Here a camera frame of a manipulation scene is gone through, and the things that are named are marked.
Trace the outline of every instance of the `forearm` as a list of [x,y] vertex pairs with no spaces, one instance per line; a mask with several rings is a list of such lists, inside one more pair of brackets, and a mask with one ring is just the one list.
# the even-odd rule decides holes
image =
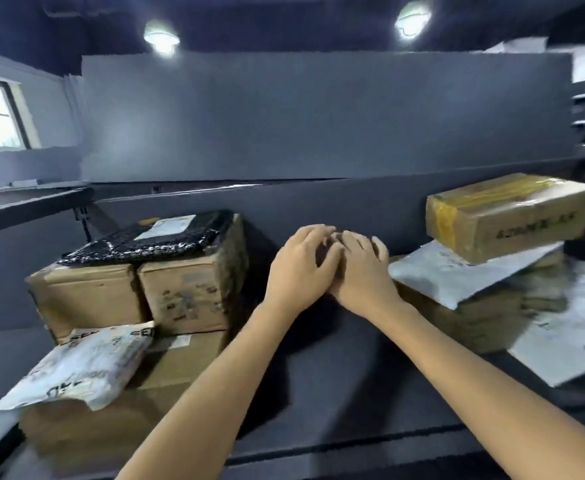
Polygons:
[[415,363],[515,480],[585,478],[585,427],[405,303],[371,321]]
[[224,467],[268,363],[294,316],[259,305],[135,452],[118,480],[212,480]]

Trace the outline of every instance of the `white paper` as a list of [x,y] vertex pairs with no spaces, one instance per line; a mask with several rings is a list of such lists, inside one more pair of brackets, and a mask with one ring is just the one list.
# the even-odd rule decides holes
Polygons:
[[153,331],[153,322],[73,330],[0,400],[0,411],[59,399],[107,406],[133,377]]
[[568,310],[538,314],[508,350],[551,387],[585,374],[585,262],[571,260],[570,267]]
[[156,340],[148,349],[149,353],[165,352],[166,350],[178,349],[180,347],[188,347],[190,345],[191,333],[184,335],[177,335],[176,337],[165,337]]
[[141,239],[160,237],[162,235],[179,234],[188,229],[188,226],[190,226],[194,218],[195,215],[160,219],[153,224],[153,227],[139,234],[134,240],[139,241]]
[[431,241],[392,263],[388,272],[394,280],[455,310],[463,300],[528,267],[562,245],[563,242],[556,242],[472,265],[439,242]]

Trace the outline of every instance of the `ceiling light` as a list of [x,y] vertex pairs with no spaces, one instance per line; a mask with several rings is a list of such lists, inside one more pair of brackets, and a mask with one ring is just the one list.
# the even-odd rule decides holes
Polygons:
[[425,3],[410,2],[399,12],[395,29],[402,39],[412,40],[424,30],[431,15]]
[[144,40],[153,46],[155,52],[164,57],[175,53],[179,37],[168,23],[151,20],[146,23]]

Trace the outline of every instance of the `dark ceiling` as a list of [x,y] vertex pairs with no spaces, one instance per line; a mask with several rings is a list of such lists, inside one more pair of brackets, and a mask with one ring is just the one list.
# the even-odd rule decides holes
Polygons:
[[0,54],[79,73],[82,55],[147,51],[151,18],[173,23],[183,48],[204,52],[480,50],[533,35],[585,43],[585,0],[424,0],[430,23],[401,45],[393,24],[409,1],[0,0]]

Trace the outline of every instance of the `packing tape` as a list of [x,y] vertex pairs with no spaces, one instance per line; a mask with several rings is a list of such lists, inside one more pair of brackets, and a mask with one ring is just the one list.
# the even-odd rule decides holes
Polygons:
[[432,202],[437,222],[437,230],[439,232],[437,240],[449,249],[456,249],[454,222],[457,219],[458,209],[526,197],[540,190],[549,189],[554,185],[562,184],[563,182],[565,182],[565,180],[562,180],[561,178],[524,175],[516,180],[497,185],[491,189],[460,195],[458,197],[449,198],[446,201],[435,196],[432,199]]

